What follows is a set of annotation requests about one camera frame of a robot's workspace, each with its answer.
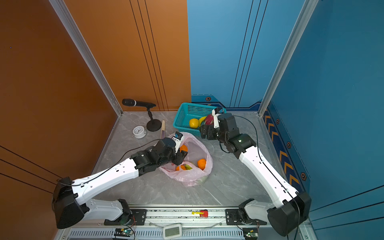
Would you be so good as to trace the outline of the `orange persimmon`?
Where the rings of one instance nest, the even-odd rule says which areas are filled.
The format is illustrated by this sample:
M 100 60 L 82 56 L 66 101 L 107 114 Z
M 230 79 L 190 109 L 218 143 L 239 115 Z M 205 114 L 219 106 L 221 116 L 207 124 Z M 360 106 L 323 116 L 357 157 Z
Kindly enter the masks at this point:
M 203 171 L 206 168 L 207 160 L 206 159 L 200 159 L 200 160 L 198 160 L 197 164 L 198 164 L 198 168 Z

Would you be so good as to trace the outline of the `red dragon fruit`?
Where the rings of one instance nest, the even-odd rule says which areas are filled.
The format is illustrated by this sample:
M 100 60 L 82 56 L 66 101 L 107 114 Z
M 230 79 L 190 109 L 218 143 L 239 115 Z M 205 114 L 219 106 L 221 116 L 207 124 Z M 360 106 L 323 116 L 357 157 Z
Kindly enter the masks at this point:
M 214 116 L 212 114 L 206 116 L 204 125 L 214 125 Z

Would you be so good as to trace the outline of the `orange mandarin fruit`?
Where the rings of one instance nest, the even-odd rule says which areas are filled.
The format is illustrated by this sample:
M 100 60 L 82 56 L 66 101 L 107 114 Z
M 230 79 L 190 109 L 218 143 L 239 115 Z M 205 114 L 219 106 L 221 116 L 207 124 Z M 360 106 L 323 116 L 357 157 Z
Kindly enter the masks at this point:
M 180 152 L 182 152 L 182 151 L 188 152 L 188 147 L 186 145 L 182 145 L 182 146 L 180 146 L 179 151 Z

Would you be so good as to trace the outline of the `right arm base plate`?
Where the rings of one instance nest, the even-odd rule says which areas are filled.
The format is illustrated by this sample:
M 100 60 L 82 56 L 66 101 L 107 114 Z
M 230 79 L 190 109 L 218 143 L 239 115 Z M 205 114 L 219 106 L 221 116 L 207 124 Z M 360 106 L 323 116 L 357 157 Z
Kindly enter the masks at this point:
M 267 222 L 261 221 L 261 220 L 253 220 L 250 219 L 244 210 L 240 209 L 226 209 L 226 224 L 228 226 L 246 226 L 246 225 L 267 225 Z

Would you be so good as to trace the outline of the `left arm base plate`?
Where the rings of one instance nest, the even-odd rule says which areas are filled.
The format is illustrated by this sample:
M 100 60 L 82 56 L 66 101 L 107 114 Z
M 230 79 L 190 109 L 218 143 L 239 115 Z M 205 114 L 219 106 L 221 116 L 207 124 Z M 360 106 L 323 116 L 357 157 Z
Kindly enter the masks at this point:
M 105 226 L 117 226 L 117 225 L 129 225 L 131 226 L 143 226 L 147 217 L 146 209 L 130 210 L 123 212 L 123 214 L 114 221 L 105 220 Z

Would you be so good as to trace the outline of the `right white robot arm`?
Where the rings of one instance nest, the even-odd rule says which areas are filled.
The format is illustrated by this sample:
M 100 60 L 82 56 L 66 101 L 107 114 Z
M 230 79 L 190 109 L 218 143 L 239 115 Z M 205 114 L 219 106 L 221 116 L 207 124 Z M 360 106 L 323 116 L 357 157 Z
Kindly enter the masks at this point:
M 200 127 L 201 137 L 217 140 L 226 147 L 255 175 L 271 198 L 271 203 L 249 200 L 239 205 L 245 220 L 260 220 L 269 223 L 282 237 L 309 218 L 312 199 L 307 192 L 299 192 L 291 186 L 262 155 L 257 140 L 240 133 L 235 116 L 220 113 L 216 108 L 211 113 L 213 124 Z

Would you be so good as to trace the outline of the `small orange tangerine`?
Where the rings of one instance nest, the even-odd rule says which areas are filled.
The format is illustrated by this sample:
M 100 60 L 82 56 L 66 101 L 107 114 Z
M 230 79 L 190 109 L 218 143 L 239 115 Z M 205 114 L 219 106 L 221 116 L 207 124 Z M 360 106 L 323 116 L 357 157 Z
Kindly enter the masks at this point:
M 177 166 L 176 171 L 180 171 L 180 170 L 185 171 L 186 167 L 184 165 Z

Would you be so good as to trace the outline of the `yellow lemon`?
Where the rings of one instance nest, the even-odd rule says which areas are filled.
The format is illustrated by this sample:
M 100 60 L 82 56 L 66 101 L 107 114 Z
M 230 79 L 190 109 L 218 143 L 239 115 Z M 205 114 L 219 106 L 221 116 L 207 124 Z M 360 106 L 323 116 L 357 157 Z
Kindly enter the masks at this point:
M 191 129 L 197 129 L 199 126 L 200 126 L 200 122 L 199 122 L 198 119 L 191 119 L 191 120 L 189 121 L 189 127 L 190 127 Z

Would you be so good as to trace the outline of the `pink plastic bag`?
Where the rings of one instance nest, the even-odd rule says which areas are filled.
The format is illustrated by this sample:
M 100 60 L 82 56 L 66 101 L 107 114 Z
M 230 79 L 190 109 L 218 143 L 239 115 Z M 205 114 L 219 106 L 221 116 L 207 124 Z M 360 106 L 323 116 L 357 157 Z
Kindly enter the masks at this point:
M 213 158 L 206 146 L 194 135 L 187 132 L 182 132 L 182 135 L 181 146 L 188 149 L 182 164 L 177 166 L 168 163 L 160 167 L 160 170 L 186 187 L 197 186 L 202 184 L 212 172 Z

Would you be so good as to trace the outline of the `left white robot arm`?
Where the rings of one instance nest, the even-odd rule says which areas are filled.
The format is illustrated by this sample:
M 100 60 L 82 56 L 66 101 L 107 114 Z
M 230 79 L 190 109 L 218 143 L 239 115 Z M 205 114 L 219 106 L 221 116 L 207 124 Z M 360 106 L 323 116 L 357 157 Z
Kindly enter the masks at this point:
M 108 223 L 129 218 L 131 211 L 125 200 L 96 201 L 94 197 L 120 183 L 155 171 L 168 163 L 180 165 L 187 156 L 181 151 L 183 134 L 160 139 L 155 146 L 139 151 L 124 161 L 94 175 L 71 180 L 58 180 L 52 208 L 58 229 L 66 229 L 86 219 L 105 219 Z

